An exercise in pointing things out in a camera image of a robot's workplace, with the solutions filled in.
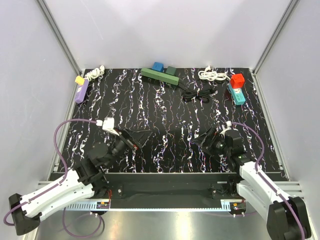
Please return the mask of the green power strip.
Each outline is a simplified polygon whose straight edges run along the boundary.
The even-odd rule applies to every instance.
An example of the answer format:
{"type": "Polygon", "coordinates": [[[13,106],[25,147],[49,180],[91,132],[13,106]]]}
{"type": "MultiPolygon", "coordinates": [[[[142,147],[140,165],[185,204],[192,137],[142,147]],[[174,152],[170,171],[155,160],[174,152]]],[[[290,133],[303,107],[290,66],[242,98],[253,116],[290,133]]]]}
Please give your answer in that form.
{"type": "Polygon", "coordinates": [[[142,76],[150,78],[150,79],[154,79],[154,80],[158,80],[161,82],[165,82],[167,84],[172,84],[174,86],[178,86],[179,85],[179,78],[177,76],[174,75],[169,75],[163,72],[159,72],[156,70],[152,70],[149,68],[142,68],[140,70],[140,73],[142,76]]]}

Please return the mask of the blue cube plug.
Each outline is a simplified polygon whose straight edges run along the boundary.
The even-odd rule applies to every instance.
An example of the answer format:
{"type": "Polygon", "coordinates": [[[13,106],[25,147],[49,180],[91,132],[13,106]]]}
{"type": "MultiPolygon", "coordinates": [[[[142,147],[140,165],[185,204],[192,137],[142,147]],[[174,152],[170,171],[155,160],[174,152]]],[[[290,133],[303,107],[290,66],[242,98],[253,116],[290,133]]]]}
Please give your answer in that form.
{"type": "Polygon", "coordinates": [[[164,64],[160,62],[154,62],[151,69],[162,73],[164,71],[164,64]]]}

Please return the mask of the dark green cube plug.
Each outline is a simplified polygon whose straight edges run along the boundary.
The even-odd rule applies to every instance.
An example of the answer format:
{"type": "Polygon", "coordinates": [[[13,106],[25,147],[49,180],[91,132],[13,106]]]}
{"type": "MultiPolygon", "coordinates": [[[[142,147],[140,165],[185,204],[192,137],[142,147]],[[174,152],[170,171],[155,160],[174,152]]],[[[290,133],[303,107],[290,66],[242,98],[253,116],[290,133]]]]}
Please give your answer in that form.
{"type": "Polygon", "coordinates": [[[168,66],[165,73],[171,76],[175,76],[176,75],[176,71],[177,69],[173,66],[168,66]]]}

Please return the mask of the purple power strip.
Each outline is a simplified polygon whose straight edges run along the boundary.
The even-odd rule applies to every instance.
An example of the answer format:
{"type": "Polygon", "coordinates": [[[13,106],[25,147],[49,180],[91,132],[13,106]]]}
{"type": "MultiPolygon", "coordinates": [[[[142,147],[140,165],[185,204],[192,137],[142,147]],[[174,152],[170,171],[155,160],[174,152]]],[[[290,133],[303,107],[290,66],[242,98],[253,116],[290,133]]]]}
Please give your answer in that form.
{"type": "Polygon", "coordinates": [[[77,91],[75,93],[75,97],[74,97],[75,103],[80,104],[84,101],[88,86],[89,86],[89,81],[87,79],[84,80],[83,85],[78,86],[77,91]]]}

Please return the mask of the yellow cube plug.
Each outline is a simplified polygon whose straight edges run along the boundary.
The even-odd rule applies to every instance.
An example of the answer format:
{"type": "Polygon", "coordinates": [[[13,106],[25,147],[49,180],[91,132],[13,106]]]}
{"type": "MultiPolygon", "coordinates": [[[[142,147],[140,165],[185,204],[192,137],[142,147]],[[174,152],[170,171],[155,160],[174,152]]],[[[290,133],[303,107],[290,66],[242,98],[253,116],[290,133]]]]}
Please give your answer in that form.
{"type": "Polygon", "coordinates": [[[77,76],[76,78],[75,78],[75,82],[79,85],[79,86],[82,86],[84,83],[85,83],[85,79],[83,78],[83,77],[81,77],[81,76],[77,76]]]}

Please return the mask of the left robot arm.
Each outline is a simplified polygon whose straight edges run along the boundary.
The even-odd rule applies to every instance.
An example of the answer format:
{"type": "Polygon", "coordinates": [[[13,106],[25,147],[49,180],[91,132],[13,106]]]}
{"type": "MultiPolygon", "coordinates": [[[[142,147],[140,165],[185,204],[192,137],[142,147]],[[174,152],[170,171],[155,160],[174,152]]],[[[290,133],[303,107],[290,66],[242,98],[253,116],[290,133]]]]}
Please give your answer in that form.
{"type": "Polygon", "coordinates": [[[116,130],[111,143],[96,142],[86,157],[74,164],[66,174],[39,190],[9,197],[10,214],[18,236],[36,229],[53,213],[82,199],[103,198],[108,193],[103,168],[112,167],[126,150],[143,148],[151,130],[116,130]]]}

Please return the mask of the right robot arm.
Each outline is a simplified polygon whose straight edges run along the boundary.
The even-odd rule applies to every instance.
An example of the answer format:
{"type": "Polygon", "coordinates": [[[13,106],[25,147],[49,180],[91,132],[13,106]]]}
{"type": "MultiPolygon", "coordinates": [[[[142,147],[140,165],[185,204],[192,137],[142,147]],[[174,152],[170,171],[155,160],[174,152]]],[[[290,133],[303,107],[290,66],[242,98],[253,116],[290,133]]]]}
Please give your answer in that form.
{"type": "Polygon", "coordinates": [[[237,129],[227,126],[221,132],[215,127],[191,140],[209,155],[224,155],[228,168],[237,178],[227,185],[228,195],[242,197],[265,220],[272,240],[306,240],[312,236],[305,202],[278,187],[247,156],[243,138],[237,129]]]}

